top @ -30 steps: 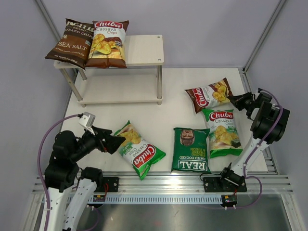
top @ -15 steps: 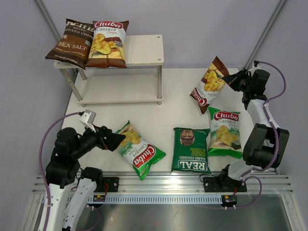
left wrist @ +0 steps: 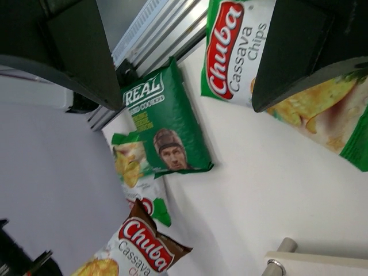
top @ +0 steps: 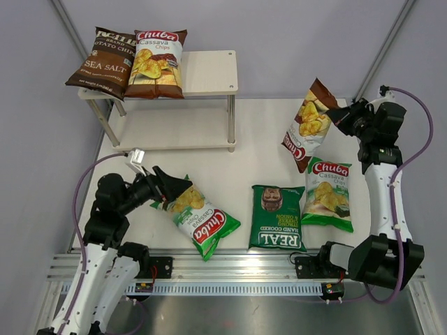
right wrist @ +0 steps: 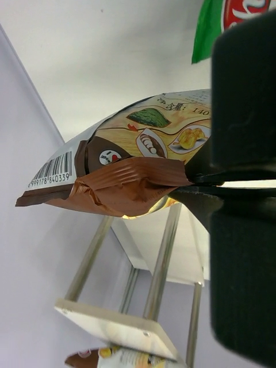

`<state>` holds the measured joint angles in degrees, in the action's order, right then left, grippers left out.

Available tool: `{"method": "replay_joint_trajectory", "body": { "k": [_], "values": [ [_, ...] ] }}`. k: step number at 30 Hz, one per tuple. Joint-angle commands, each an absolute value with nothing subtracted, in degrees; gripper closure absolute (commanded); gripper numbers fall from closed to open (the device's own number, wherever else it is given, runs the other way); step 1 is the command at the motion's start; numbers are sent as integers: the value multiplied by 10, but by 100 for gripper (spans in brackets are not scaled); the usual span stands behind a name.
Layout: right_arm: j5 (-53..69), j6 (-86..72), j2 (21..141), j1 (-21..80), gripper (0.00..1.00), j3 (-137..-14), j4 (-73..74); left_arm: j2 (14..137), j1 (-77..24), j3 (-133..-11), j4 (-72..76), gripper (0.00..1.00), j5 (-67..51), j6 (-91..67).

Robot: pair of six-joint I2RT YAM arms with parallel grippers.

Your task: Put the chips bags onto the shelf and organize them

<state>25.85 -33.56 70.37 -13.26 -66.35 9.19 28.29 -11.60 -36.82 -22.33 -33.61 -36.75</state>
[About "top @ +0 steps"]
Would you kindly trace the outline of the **brown Chuba cassava bag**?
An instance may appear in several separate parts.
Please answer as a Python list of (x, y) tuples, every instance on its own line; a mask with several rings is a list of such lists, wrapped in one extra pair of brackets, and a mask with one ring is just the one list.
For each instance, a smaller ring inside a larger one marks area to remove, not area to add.
[(327, 111), (338, 108), (335, 96), (316, 77), (281, 142), (299, 173), (305, 172), (329, 131), (332, 121)]
[(126, 98), (183, 99), (182, 53), (187, 30), (136, 30)]

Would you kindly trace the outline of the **green Real chips bag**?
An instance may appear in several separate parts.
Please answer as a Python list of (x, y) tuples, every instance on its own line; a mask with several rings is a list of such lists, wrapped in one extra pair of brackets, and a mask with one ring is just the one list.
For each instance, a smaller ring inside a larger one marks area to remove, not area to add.
[(305, 188), (253, 185), (252, 190), (249, 248), (306, 252), (300, 209)]

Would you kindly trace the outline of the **brown Kettle sea salt bag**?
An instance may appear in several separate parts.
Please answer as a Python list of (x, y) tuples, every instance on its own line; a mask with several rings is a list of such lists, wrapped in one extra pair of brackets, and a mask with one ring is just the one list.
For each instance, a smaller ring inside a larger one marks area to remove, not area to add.
[(96, 27), (96, 36), (89, 56), (65, 85), (100, 91), (122, 101), (135, 53), (134, 34)]

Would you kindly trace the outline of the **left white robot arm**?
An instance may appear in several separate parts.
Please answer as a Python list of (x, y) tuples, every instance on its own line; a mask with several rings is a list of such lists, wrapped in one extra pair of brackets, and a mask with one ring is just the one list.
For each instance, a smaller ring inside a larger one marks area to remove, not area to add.
[(130, 282), (155, 274), (148, 247), (123, 240), (128, 214), (152, 200), (169, 204), (191, 185), (157, 166), (138, 173), (132, 183), (117, 173), (101, 177), (68, 294), (50, 326), (38, 333), (104, 334)]

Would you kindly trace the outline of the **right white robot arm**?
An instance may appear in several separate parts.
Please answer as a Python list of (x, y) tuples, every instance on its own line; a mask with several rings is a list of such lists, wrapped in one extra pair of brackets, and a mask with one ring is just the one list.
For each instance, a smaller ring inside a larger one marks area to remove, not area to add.
[(326, 112), (345, 135), (359, 140), (358, 160), (369, 191), (369, 236), (349, 252), (349, 278), (373, 287), (400, 292), (425, 258), (413, 242), (404, 214), (402, 172), (405, 161), (396, 145), (406, 109), (392, 97), (372, 102), (360, 99), (348, 107)]

